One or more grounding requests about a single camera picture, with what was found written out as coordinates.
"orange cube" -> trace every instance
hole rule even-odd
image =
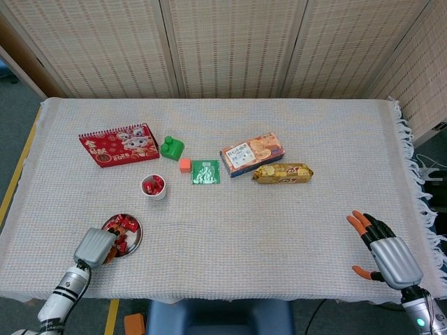
[[[145,335],[145,319],[142,314],[126,315],[124,317],[126,335]]]
[[[181,158],[179,166],[180,166],[180,172],[191,172],[191,159]]]

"robot finger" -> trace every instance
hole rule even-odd
[[[378,271],[366,271],[366,270],[362,269],[361,267],[359,267],[358,265],[354,265],[352,267],[352,270],[354,270],[354,272],[362,278],[365,278],[365,279],[368,279],[371,281],[385,281],[385,279],[383,279],[382,274]]]
[[[363,214],[361,214],[359,211],[353,211],[352,214],[357,220],[360,221],[360,223],[362,223],[363,227],[365,227],[366,231],[368,231],[368,233],[371,235],[373,241],[377,241],[378,239],[380,239],[380,235],[377,229]]]
[[[363,215],[376,228],[377,232],[379,233],[380,238],[386,239],[387,237],[395,237],[396,236],[394,234],[394,232],[382,221],[377,220],[375,217],[373,217],[372,215],[369,215],[368,213],[364,213]]]
[[[371,247],[369,245],[373,242],[373,239],[371,238],[371,235],[368,233],[368,231],[366,231],[366,228],[363,227],[362,223],[360,223],[360,221],[353,216],[347,216],[346,219],[354,227],[354,229],[357,230],[361,239],[366,244],[366,247],[371,250]]]

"gray carpet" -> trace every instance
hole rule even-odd
[[[0,79],[0,199],[6,188],[26,142],[39,106],[38,97],[22,83],[11,84],[11,79]],[[446,164],[447,132],[434,137],[416,150]],[[306,326],[320,301],[297,300],[293,303],[297,334],[304,334]],[[103,334],[108,315],[109,301],[83,299],[74,310],[66,326],[67,335]],[[26,304],[0,298],[0,334],[11,334],[18,329],[38,330],[37,313],[43,301]],[[146,300],[121,300],[115,334],[124,334],[124,316],[146,314]],[[447,311],[447,303],[441,307]],[[316,314],[309,335],[338,334],[416,334],[406,313],[387,311],[366,302],[347,304],[328,300]]]

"white tablecloth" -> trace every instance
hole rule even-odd
[[[0,295],[46,298],[88,228],[129,213],[144,229],[140,248],[94,270],[87,296],[397,301],[398,292],[351,270],[376,268],[346,221],[358,209],[408,243],[422,286],[443,296],[433,218],[419,214],[426,207],[399,117],[397,103],[384,100],[48,99],[0,236]],[[159,142],[184,141],[183,157],[219,161],[221,148],[274,131],[283,162],[306,163],[315,175],[260,185],[251,173],[231,179],[221,164],[219,185],[191,185],[166,158],[101,169],[78,140],[142,122]],[[150,173],[167,182],[162,201],[141,193]]]

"robotic arm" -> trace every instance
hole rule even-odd
[[[446,335],[446,316],[430,293],[419,286],[423,273],[405,242],[384,222],[369,214],[353,211],[353,216],[347,219],[371,251],[380,270],[370,272],[355,265],[354,272],[400,290],[402,306],[420,335]]]
[[[89,287],[91,269],[104,263],[117,236],[119,232],[90,228],[76,249],[76,266],[67,270],[38,314],[41,322],[39,332],[21,329],[12,335],[63,334],[71,311]]]

